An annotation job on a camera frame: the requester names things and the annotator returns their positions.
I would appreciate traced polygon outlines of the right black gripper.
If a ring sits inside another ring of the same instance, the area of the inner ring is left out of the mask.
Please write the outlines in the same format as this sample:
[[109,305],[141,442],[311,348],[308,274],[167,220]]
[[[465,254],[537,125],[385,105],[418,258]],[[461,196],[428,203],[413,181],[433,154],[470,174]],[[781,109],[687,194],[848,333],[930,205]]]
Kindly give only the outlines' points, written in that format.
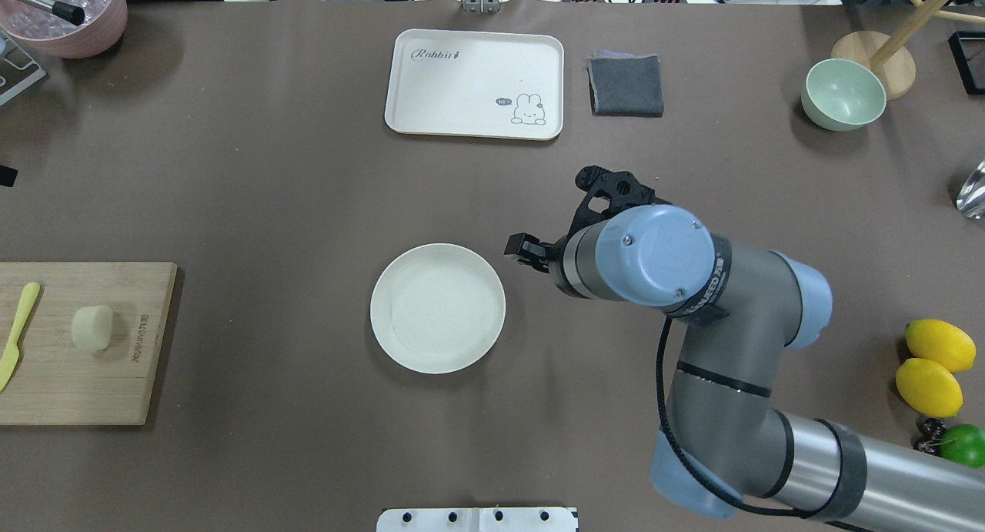
[[637,206],[669,203],[656,196],[654,188],[643,185],[629,171],[617,172],[598,165],[588,165],[577,172],[574,182],[585,196],[573,214],[567,233],[553,244],[528,233],[511,234],[504,247],[504,258],[530,266],[540,273],[558,273],[562,265],[563,248],[566,248],[574,234]]

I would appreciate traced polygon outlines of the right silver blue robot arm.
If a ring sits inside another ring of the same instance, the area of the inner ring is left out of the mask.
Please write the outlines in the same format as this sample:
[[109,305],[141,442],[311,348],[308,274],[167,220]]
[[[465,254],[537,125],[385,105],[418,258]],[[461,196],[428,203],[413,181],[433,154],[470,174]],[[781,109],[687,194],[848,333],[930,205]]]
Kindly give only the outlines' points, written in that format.
[[713,518],[792,517],[849,531],[981,531],[983,474],[770,405],[781,357],[833,315],[819,271],[736,243],[633,174],[587,166],[569,230],[508,238],[504,255],[567,296],[664,316],[650,478]]

